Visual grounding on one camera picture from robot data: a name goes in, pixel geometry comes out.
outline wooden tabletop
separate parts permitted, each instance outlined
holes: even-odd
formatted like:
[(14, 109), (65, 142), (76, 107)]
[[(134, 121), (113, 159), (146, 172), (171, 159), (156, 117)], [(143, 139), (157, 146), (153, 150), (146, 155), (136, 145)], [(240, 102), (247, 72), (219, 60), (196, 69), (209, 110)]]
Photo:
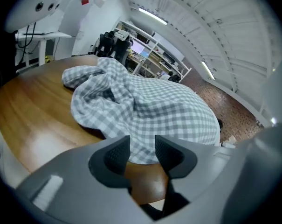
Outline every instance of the wooden tabletop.
[[(31, 69), (0, 88), (0, 130), (15, 157), (34, 172), (58, 154), (104, 139), (79, 126), (70, 113), (72, 91), (62, 84), (65, 69), (96, 65), (96, 56), (77, 56)], [(127, 163), (125, 177), (138, 204), (165, 197), (167, 176), (159, 164)]]

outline red paper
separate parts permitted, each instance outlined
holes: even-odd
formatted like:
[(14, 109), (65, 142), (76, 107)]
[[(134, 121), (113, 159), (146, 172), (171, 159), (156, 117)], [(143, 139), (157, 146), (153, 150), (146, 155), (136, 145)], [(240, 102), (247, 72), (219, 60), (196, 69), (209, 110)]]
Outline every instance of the red paper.
[(81, 3), (82, 3), (82, 5), (85, 5), (85, 4), (89, 3), (89, 0), (82, 0)]

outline gray and white checkered shirt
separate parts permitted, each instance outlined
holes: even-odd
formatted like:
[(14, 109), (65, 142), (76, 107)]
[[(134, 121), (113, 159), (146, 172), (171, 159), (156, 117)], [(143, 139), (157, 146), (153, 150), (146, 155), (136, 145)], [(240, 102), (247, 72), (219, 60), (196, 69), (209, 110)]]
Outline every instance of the gray and white checkered shirt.
[(205, 145), (220, 141), (214, 113), (182, 84), (130, 75), (117, 60), (105, 57), (97, 66), (65, 70), (62, 81), (75, 89), (71, 113), (80, 125), (99, 129), (106, 138), (131, 137), (130, 162), (158, 162), (156, 134)]

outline ceiling light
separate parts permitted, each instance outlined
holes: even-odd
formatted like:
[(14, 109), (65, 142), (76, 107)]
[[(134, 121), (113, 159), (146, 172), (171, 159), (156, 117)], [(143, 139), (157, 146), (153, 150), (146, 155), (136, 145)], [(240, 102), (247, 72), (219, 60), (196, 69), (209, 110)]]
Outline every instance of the ceiling light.
[(204, 65), (205, 69), (207, 70), (207, 72), (208, 72), (210, 78), (211, 78), (212, 80), (215, 80), (214, 76), (212, 75), (211, 71), (210, 71), (209, 68), (207, 67), (206, 63), (205, 63), (204, 61), (201, 61), (201, 62), (202, 62), (202, 64)]
[(158, 20), (159, 22), (163, 23), (164, 25), (168, 24), (166, 21), (162, 20), (161, 18), (157, 17), (156, 15), (154, 15), (154, 14), (152, 14), (152, 13), (150, 13), (150, 12), (148, 12), (148, 11), (142, 9), (142, 8), (139, 8), (139, 11), (147, 14), (150, 17), (153, 17), (154, 19)]
[(271, 121), (271, 123), (273, 123), (274, 125), (276, 124), (276, 119), (275, 119), (275, 118), (272, 118), (270, 121)]

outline ceiling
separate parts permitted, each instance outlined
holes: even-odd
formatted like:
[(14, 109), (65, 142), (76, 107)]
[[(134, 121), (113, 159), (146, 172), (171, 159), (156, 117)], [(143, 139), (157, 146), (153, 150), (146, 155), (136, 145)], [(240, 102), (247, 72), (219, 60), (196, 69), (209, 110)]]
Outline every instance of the ceiling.
[[(129, 5), (132, 9), (143, 7), (168, 21), (167, 27), (179, 33), (189, 52), (206, 62), (216, 82), (256, 109), (263, 109), (259, 88), (282, 60), (282, 29), (266, 3), (129, 0)], [(138, 16), (133, 21), (150, 27)]]

